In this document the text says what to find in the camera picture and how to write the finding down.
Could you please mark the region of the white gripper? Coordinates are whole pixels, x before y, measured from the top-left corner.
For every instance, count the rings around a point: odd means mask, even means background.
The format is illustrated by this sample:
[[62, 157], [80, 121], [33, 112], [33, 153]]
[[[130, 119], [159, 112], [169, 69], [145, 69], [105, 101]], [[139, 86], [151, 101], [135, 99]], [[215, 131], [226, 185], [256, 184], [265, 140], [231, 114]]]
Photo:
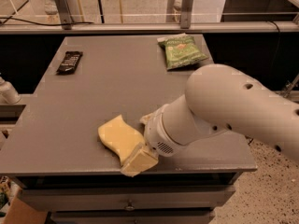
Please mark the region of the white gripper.
[[155, 166], [159, 155], [171, 157], [187, 146], [183, 129], [187, 124], [187, 107], [166, 104], [139, 120], [145, 125], [146, 144], [139, 143], [124, 161], [121, 173], [134, 177]]

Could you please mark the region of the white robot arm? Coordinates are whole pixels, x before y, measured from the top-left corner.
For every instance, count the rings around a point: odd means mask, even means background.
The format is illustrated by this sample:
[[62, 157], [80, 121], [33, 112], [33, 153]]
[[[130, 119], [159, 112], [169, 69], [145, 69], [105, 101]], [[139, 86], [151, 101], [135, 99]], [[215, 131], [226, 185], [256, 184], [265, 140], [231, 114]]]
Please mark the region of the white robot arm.
[[299, 162], [298, 111], [299, 104], [231, 66], [205, 65], [190, 75], [183, 95], [149, 116], [145, 142], [129, 153], [121, 172], [138, 175], [161, 156], [225, 131], [257, 139]]

